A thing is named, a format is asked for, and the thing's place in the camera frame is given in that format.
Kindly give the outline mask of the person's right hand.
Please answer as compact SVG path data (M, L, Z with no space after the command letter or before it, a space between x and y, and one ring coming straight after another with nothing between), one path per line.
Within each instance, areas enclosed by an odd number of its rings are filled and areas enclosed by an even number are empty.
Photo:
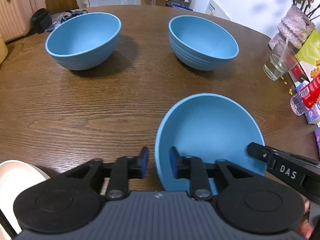
M301 220L297 232L303 236L305 239L309 239L312 232L313 232L313 227L309 224L309 213L310 213L310 200L306 200L304 202L304 216L303 219Z

